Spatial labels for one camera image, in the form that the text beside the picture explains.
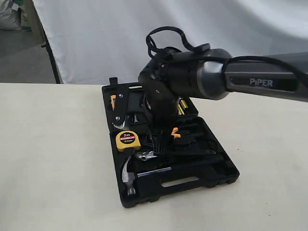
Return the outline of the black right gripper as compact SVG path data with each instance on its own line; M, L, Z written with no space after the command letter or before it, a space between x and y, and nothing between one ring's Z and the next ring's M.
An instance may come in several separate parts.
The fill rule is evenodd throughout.
M161 130L150 132L147 135L148 142L152 144L154 153L163 154L172 138L171 133L178 118L179 96L158 80L140 79L139 83L150 106L153 128Z

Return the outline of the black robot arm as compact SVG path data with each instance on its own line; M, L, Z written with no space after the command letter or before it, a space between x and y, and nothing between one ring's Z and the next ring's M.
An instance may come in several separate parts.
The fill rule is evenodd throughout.
M164 154L182 97L217 101L239 92L306 102L308 54L233 57L224 49L196 53L167 47L141 70L138 81L145 92L154 151Z

